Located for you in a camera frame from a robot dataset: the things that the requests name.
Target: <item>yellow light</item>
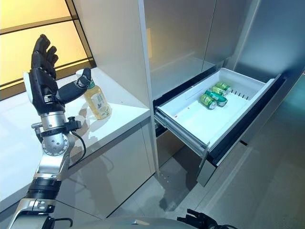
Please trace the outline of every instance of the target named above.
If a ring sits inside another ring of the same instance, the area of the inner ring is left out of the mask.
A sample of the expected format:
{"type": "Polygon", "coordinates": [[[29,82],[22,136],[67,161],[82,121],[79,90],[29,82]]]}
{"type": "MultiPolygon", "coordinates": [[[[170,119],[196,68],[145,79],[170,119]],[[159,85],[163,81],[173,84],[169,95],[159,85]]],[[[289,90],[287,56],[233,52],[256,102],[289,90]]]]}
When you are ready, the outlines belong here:
{"type": "Polygon", "coordinates": [[[70,16],[64,0],[1,0],[0,29],[70,16]]]}
{"type": "Polygon", "coordinates": [[[151,35],[151,28],[146,29],[147,34],[147,46],[148,46],[148,58],[153,57],[153,48],[152,48],[152,35],[151,35]]]}
{"type": "Polygon", "coordinates": [[[72,21],[62,22],[0,36],[0,84],[22,78],[31,68],[31,54],[40,34],[45,34],[57,48],[59,59],[55,66],[87,58],[72,21]]]}

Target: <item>yellow liquid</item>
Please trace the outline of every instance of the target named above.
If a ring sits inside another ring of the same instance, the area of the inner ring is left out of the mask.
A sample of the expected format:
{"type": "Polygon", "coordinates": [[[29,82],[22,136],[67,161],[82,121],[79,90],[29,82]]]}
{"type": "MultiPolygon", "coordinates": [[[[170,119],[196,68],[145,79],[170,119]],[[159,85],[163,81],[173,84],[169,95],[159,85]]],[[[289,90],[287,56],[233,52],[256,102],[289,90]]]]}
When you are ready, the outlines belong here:
{"type": "Polygon", "coordinates": [[[101,120],[111,115],[110,106],[99,86],[95,85],[88,89],[84,97],[97,119],[101,120]]]}

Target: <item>robotic arm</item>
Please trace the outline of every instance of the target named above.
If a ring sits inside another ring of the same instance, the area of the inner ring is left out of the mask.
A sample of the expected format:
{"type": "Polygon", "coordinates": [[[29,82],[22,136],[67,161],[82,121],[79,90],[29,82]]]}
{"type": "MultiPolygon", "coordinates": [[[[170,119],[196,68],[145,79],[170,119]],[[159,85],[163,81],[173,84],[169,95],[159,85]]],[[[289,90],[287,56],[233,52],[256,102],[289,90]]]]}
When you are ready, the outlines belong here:
{"type": "Polygon", "coordinates": [[[91,71],[86,68],[77,81],[58,88],[54,69],[58,56],[54,46],[47,51],[49,45],[50,41],[42,34],[33,50],[30,73],[23,75],[30,102],[41,117],[41,122],[33,124],[32,128],[41,142],[42,159],[10,229],[54,227],[55,219],[49,214],[54,211],[62,176],[69,168],[70,151],[74,147],[70,131],[81,128],[74,117],[66,122],[65,104],[84,94],[91,82],[91,71]]]}

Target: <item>window frame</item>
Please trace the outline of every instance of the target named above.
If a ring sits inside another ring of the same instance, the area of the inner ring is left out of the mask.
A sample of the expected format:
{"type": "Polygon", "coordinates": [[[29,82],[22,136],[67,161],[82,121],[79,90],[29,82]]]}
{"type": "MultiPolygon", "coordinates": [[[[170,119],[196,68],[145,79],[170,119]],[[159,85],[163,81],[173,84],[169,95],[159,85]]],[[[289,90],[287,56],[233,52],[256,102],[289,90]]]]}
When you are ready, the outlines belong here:
{"type": "MultiPolygon", "coordinates": [[[[67,76],[73,75],[73,74],[75,74],[75,72],[78,69],[82,69],[82,68],[86,68],[86,67],[88,67],[88,68],[96,67],[94,57],[93,57],[91,49],[89,47],[86,35],[85,35],[85,33],[82,29],[82,25],[81,25],[80,19],[78,17],[78,14],[76,12],[74,2],[73,2],[73,0],[65,0],[65,2],[66,2],[66,5],[68,7],[70,16],[62,17],[62,18],[55,18],[55,19],[50,19],[50,20],[45,20],[45,21],[38,21],[38,22],[18,25],[18,26],[14,26],[14,27],[5,28],[5,29],[0,30],[0,35],[4,35],[6,33],[32,29],[32,28],[36,28],[36,27],[40,27],[40,26],[62,23],[62,22],[66,22],[66,21],[73,21],[73,24],[74,24],[74,26],[76,28],[76,31],[77,31],[77,34],[78,34],[78,36],[81,40],[81,43],[82,43],[82,46],[85,50],[87,58],[77,60],[77,61],[73,61],[73,62],[70,62],[70,63],[66,63],[64,65],[55,67],[55,69],[58,69],[56,71],[56,80],[59,80],[59,79],[65,78],[67,76]]],[[[9,87],[4,88],[4,89],[1,89],[0,90],[0,101],[4,100],[4,99],[7,99],[7,98],[10,98],[14,95],[20,94],[22,92],[25,92],[26,91],[25,90],[25,85],[24,85],[24,82],[22,82],[22,80],[23,80],[23,78],[19,78],[17,80],[14,80],[14,81],[11,81],[11,82],[0,85],[0,87],[3,87],[3,86],[10,85],[12,83],[16,83],[16,82],[20,81],[20,83],[17,83],[15,85],[9,86],[9,87]]]]}

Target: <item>soda can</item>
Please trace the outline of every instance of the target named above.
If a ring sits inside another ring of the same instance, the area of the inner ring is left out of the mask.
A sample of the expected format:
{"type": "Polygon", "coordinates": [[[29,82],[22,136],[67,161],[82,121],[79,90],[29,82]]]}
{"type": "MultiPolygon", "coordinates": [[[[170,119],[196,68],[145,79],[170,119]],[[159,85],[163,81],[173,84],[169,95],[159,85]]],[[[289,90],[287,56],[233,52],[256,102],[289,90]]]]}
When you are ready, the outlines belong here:
{"type": "Polygon", "coordinates": [[[217,106],[217,103],[206,94],[202,94],[199,100],[204,106],[206,106],[210,110],[213,110],[217,106]]]}
{"type": "Polygon", "coordinates": [[[213,86],[213,87],[211,88],[211,90],[212,90],[213,92],[216,92],[216,93],[219,94],[219,95],[222,95],[222,96],[226,96],[226,95],[228,94],[227,91],[225,91],[224,89],[221,89],[221,88],[219,88],[219,87],[216,87],[216,86],[213,86]]]}
{"type": "Polygon", "coordinates": [[[232,88],[227,85],[226,83],[223,83],[223,82],[218,82],[217,84],[215,84],[216,87],[219,87],[220,89],[223,89],[225,91],[231,91],[232,88]]]}
{"type": "Polygon", "coordinates": [[[224,106],[228,102],[228,100],[224,98],[222,95],[219,95],[210,89],[206,90],[205,94],[211,97],[212,99],[214,99],[217,102],[217,105],[219,106],[224,106]]]}

